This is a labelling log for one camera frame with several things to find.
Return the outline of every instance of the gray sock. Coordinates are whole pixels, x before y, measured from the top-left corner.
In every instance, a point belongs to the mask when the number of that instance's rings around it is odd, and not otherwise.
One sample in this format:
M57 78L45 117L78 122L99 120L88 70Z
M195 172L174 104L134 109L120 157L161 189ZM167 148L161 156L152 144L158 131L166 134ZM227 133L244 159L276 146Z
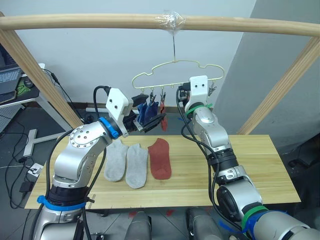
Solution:
M113 141L113 143L106 148L104 177L107 180L116 182L124 176L128 148L128 146L122 144L120 139Z
M129 147L126 158L126 183L133 189L143 187L147 180L148 150L141 148L137 143Z

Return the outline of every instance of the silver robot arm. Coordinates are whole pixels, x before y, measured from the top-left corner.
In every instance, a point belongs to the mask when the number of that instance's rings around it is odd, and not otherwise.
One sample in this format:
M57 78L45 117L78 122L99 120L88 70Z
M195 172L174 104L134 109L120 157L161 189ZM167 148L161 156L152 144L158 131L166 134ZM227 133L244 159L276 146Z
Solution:
M105 86L104 90L108 94L108 117L100 117L70 133L66 148L55 161L51 189L46 197L38 198L42 207L34 222L35 235L31 231L29 239L53 240L57 239L57 234L60 240L82 239L85 226L80 217L86 202L90 201L87 185L98 155L106 151L113 139L127 137L131 131L147 132L165 116L159 114L141 126L132 108L145 102L148 96L128 99L117 88Z
M205 150L217 175L217 201L222 214L232 222L241 222L254 240L319 240L320 232L316 229L263 206L261 195L244 167L238 164L226 130L207 105L207 76L191 77L189 82L190 85L181 86L182 91L188 92L183 95L189 95L185 112L192 119L193 131L210 148Z

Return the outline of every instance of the red sock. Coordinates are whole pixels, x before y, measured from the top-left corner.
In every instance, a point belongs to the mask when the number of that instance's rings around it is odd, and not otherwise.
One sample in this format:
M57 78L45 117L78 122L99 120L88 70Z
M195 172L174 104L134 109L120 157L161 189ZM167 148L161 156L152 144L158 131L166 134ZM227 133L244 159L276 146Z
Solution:
M169 179L171 177L171 165L168 142L158 138L153 145L148 147L148 151L153 177L159 180Z
M163 114L165 113L165 104L163 102L160 103L160 113ZM168 128L168 120L166 117L164 117L162 120L161 120L161 128L163 131L167 131L167 128Z

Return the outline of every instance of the wooden frame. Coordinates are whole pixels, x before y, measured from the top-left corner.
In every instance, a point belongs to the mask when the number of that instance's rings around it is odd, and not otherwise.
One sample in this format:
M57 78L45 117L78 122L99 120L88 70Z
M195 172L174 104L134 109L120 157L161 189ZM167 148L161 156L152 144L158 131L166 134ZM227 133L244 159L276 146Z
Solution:
M47 14L0 17L0 43L21 69L50 101L54 108L73 127L82 124L37 62L20 40L15 30L53 28L119 28L163 29L157 14ZM185 16L183 30L228 31L288 34L312 37L300 55L272 88L238 134L247 135L280 102L320 55L320 24L244 17Z

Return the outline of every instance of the wooden tabletop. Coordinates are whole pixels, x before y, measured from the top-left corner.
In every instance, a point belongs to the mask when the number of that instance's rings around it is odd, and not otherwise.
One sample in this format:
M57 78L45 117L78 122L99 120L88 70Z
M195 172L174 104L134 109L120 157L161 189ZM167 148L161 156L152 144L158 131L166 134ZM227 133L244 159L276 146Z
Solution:
M263 203L300 202L296 189L268 135L230 135L229 137L239 164L244 166L251 177L262 196ZM170 179L154 179L150 171L150 157L148 157L145 186L139 189L130 188L125 181L125 176L119 182L106 180L103 167L90 193L90 198L94 199L95 203L89 203L86 207L119 209L211 205L208 197L207 162L194 142L180 135L140 135L121 138L121 140L128 146L140 143L142 148L148 149L148 146L154 144L157 138L165 139L169 143L172 169ZM57 155L67 143L66 137L53 152L50 162L51 178ZM96 174L101 159L102 154L96 161L93 174ZM38 208L36 199L45 192L46 172L43 170L25 208Z

